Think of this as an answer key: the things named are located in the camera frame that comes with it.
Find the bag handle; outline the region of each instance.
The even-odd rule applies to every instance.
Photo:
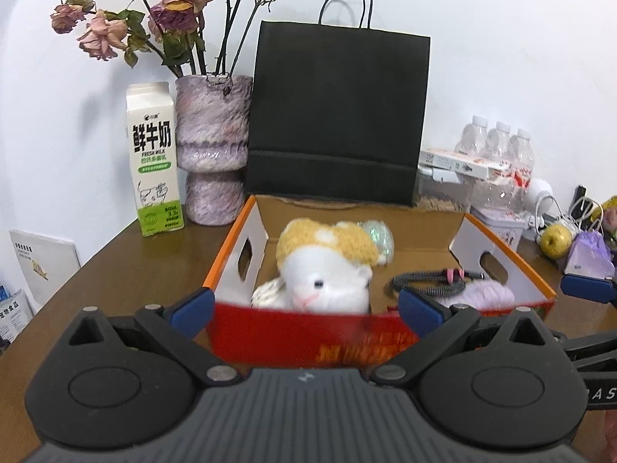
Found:
[[[330,0],[326,0],[325,2],[323,2],[322,5],[322,10],[319,13],[319,22],[318,24],[322,24],[322,18],[323,18],[323,13],[326,10],[326,5],[328,4]],[[362,6],[363,6],[363,10],[362,10],[362,18],[360,19],[360,26],[358,27],[362,27],[362,24],[364,23],[364,16],[366,14],[366,0],[362,0]],[[368,20],[366,21],[366,29],[371,29],[371,20],[373,18],[373,0],[370,0],[369,6],[368,6]]]

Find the apple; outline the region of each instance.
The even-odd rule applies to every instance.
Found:
[[[559,259],[568,253],[572,240],[572,232],[564,225],[556,223],[542,233],[540,248],[551,259]]]

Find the green label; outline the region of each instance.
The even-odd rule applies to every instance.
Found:
[[[182,206],[179,200],[140,208],[137,210],[137,217],[140,220],[141,233],[144,236],[168,232],[169,230],[179,230],[184,227]]]
[[[172,162],[162,162],[161,164],[144,165],[144,167],[140,167],[138,171],[140,174],[145,174],[146,172],[169,169],[171,166]]]

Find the yellow plush hat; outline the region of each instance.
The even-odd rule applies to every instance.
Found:
[[[320,245],[340,253],[358,265],[383,265],[386,256],[379,253],[370,235],[355,223],[324,225],[311,219],[290,221],[276,245],[276,264],[281,269],[285,258],[299,247]]]

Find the purple bag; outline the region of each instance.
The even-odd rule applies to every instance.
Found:
[[[563,272],[601,280],[615,276],[611,252],[602,235],[597,231],[580,232],[570,248],[568,264]]]

